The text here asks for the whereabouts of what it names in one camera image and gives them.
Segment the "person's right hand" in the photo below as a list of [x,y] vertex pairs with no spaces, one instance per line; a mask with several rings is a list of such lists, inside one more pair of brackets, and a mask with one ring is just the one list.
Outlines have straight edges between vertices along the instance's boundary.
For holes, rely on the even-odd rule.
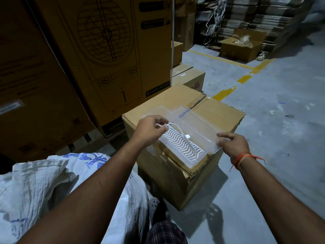
[[231,159],[235,159],[242,152],[250,152],[248,142],[244,136],[232,132],[219,132],[216,135],[220,139],[231,140],[231,149],[224,151]]

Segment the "stack of flattened cardboard sheets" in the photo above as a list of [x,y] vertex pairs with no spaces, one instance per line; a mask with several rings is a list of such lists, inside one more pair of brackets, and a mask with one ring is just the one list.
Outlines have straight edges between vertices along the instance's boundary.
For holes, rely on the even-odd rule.
[[267,33],[261,50],[282,47],[299,28],[315,0],[199,0],[195,43],[211,46],[233,35],[235,28]]

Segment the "person's right forearm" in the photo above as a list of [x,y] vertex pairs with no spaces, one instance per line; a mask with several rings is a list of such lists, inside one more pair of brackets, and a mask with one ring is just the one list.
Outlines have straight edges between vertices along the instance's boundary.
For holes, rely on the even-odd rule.
[[262,164],[249,157],[238,170],[278,244],[325,244],[325,220]]

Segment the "plaid trouser leg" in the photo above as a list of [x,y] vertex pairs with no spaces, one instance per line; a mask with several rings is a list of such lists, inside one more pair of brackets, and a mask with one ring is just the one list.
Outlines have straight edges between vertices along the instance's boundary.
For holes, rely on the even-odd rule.
[[154,224],[147,234],[145,244],[188,244],[183,231],[171,221]]

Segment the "small plain cardboard box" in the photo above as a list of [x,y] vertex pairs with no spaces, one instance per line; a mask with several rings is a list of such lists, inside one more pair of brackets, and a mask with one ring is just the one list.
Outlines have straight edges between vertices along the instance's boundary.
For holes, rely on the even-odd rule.
[[184,44],[181,42],[174,41],[173,67],[176,67],[182,63],[183,50]]

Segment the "clear plastic tray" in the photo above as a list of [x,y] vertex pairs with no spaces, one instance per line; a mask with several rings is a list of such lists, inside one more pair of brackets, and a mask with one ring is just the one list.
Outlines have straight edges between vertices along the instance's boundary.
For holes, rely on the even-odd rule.
[[221,149],[217,146],[219,138],[216,135],[218,132],[221,132],[221,130],[184,106],[179,106],[175,110],[167,110],[165,107],[159,106],[143,115],[143,117],[148,115],[161,115],[167,118],[169,123],[177,124],[185,135],[190,135],[190,141],[204,151],[204,153],[192,164],[161,136],[158,145],[161,146],[163,152],[184,169],[196,170],[199,165],[205,163],[212,155],[216,154]]

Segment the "clear plastic bag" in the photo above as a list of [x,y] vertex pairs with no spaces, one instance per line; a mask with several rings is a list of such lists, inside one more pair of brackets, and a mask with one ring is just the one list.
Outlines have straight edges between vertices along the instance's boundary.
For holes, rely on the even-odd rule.
[[253,44],[250,41],[250,35],[244,35],[244,36],[234,35],[234,38],[235,38],[233,42],[234,44],[253,48]]

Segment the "small pink-print cardboard box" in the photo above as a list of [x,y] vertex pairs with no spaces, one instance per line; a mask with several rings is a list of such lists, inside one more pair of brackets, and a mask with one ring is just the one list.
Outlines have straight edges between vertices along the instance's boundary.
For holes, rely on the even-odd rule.
[[181,84],[203,93],[205,74],[204,71],[182,63],[173,68],[171,86]]

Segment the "orange thread wristband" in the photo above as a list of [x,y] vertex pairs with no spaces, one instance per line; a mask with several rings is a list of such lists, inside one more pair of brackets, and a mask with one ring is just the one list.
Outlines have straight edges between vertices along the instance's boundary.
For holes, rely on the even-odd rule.
[[266,162],[265,162],[265,160],[263,158],[261,158],[259,156],[254,156],[250,152],[242,152],[234,160],[234,164],[231,166],[229,172],[231,172],[233,167],[238,170],[238,167],[242,163],[242,161],[245,160],[246,158],[249,158],[249,157],[251,157],[251,158],[253,158],[255,160],[263,160],[264,164],[266,165]]

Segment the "person's left forearm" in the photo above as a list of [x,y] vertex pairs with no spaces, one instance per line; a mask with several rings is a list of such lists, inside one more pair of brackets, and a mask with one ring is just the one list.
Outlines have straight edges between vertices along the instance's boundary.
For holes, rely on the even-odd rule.
[[99,244],[143,143],[131,139],[17,244]]

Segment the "white wavy plastic grille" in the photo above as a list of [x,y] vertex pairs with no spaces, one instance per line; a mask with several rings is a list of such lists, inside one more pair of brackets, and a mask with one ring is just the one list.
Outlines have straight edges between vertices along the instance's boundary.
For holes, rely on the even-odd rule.
[[162,137],[193,164],[204,151],[190,141],[190,135],[185,135],[177,124],[168,123],[168,127],[168,131]]

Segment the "white woven sack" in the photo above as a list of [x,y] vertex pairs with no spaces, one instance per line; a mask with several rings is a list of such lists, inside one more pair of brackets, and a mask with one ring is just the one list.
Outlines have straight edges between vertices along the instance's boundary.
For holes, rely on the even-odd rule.
[[[109,159],[103,153],[53,155],[0,175],[0,244],[16,244]],[[132,171],[101,244],[144,244],[148,229],[147,189]]]

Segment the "person's left hand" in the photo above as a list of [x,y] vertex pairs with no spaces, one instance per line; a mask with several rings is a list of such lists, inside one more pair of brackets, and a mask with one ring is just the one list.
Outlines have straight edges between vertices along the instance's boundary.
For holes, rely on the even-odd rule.
[[148,115],[139,120],[131,139],[141,148],[146,148],[160,138],[155,135],[155,125],[168,123],[169,121],[161,115]]

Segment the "stacked brown cardboard boxes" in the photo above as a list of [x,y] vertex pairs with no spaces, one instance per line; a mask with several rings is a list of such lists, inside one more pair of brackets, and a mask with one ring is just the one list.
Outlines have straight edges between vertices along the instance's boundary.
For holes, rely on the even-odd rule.
[[198,0],[174,0],[174,41],[183,44],[186,52],[193,47],[196,7]]

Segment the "white perforated clog shoe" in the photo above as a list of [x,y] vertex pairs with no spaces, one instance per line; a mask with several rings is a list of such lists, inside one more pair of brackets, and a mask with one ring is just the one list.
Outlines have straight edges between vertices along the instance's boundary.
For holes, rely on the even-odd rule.
[[149,201],[148,201],[148,212],[149,212],[149,221],[150,221],[150,225],[152,226],[153,224],[153,216],[154,213],[156,212],[157,206],[159,205],[160,200],[156,197],[152,197]]

